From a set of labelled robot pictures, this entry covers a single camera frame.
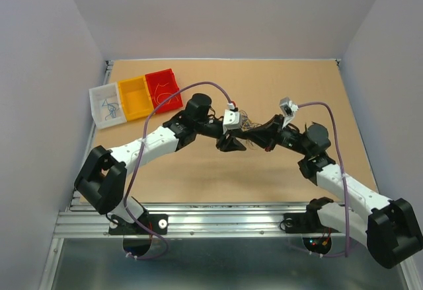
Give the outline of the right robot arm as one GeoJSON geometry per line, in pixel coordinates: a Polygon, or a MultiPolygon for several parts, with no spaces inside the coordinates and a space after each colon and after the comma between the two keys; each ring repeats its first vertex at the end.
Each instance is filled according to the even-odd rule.
{"type": "Polygon", "coordinates": [[[304,214],[308,229],[329,227],[343,232],[387,269],[422,250],[422,231],[411,204],[378,194],[346,174],[327,154],[331,142],[325,126],[313,123],[300,132],[285,123],[284,116],[275,115],[242,136],[265,151],[279,145],[302,154],[298,165],[303,177],[343,201],[343,205],[326,198],[311,201],[304,214]]]}

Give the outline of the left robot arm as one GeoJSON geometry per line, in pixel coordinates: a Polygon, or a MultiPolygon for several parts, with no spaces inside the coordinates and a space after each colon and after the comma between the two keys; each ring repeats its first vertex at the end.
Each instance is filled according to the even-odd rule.
{"type": "Polygon", "coordinates": [[[111,149],[95,147],[75,179],[75,189],[99,214],[117,216],[116,225],[125,225],[132,233],[145,231],[155,236],[164,233],[158,224],[147,222],[146,208],[129,196],[126,178],[135,176],[139,167],[188,146],[197,135],[215,139],[222,152],[246,151],[229,133],[228,124],[239,123],[236,108],[230,107],[221,119],[210,114],[211,108],[211,98],[196,93],[185,109],[145,137],[111,149]]]}

